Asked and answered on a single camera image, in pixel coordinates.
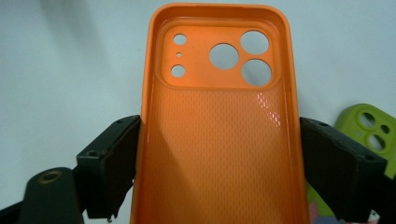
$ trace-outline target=black bracket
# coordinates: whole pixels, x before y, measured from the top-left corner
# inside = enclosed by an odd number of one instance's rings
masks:
[[[2,224],[80,224],[117,217],[134,184],[140,117],[112,123],[77,155],[74,169],[53,168],[32,177],[21,203],[0,211]]]
[[[305,177],[338,219],[396,223],[396,181],[387,161],[323,122],[300,118]]]

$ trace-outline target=white wall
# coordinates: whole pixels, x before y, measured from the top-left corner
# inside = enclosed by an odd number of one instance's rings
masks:
[[[139,114],[149,18],[167,2],[0,1],[0,209],[30,177],[74,167],[111,122]],[[368,103],[396,117],[395,1],[250,3],[290,21],[301,116],[333,124]],[[113,223],[128,222],[126,201]]]

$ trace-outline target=circular hole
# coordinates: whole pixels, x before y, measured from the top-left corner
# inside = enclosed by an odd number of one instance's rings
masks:
[[[369,113],[362,113],[360,120],[361,120],[361,125],[363,125],[366,128],[374,128],[375,126],[374,116]]]
[[[369,144],[372,149],[382,151],[385,148],[385,141],[380,136],[373,134],[369,137]]]
[[[51,171],[48,172],[46,174],[43,174],[42,176],[40,176],[40,178],[38,179],[38,182],[40,184],[49,184],[54,182],[55,180],[59,179],[59,177],[61,177],[62,172],[60,171]]]
[[[172,67],[172,76],[174,77],[183,77],[186,70],[181,65],[175,65]]]
[[[179,35],[175,35],[174,37],[174,42],[177,45],[184,45],[186,41],[187,41],[187,37],[184,35],[179,34]]]
[[[268,50],[267,37],[258,31],[248,31],[241,37],[241,45],[245,51],[251,54],[262,54]]]
[[[239,56],[236,49],[229,44],[218,44],[210,50],[210,62],[219,69],[230,69],[238,63]]]
[[[366,160],[369,160],[369,161],[373,161],[374,160],[374,156],[372,156],[372,155],[366,155]]]
[[[99,155],[99,153],[97,151],[89,151],[87,153],[88,156],[92,156],[92,157],[97,157]]]
[[[242,77],[252,86],[262,86],[270,81],[271,68],[262,60],[249,60],[242,67]]]
[[[389,133],[389,127],[385,124],[381,125],[381,130],[383,133]]]

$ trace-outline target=orange silicone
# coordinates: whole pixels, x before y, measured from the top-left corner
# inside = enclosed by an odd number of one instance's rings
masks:
[[[268,50],[245,52],[247,31],[265,34]],[[237,50],[233,68],[210,62],[219,43]],[[270,66],[265,85],[242,78],[250,59]],[[171,74],[177,64],[182,77]],[[298,118],[290,28],[278,10],[160,8],[148,32],[131,223],[308,223]]]

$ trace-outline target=screw hole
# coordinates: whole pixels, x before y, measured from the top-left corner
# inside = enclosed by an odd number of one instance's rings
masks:
[[[92,151],[89,151],[87,153],[87,155],[91,156],[91,157],[97,157],[99,155],[99,153],[97,151],[92,150]]]
[[[373,161],[374,160],[374,156],[372,156],[372,155],[366,155],[366,160],[368,160],[368,161]]]
[[[40,176],[40,178],[38,179],[38,182],[40,184],[49,184],[49,183],[52,183],[55,180],[59,179],[59,177],[61,177],[61,175],[62,175],[62,172],[60,172],[60,171],[51,171],[51,172],[48,172],[48,173]]]

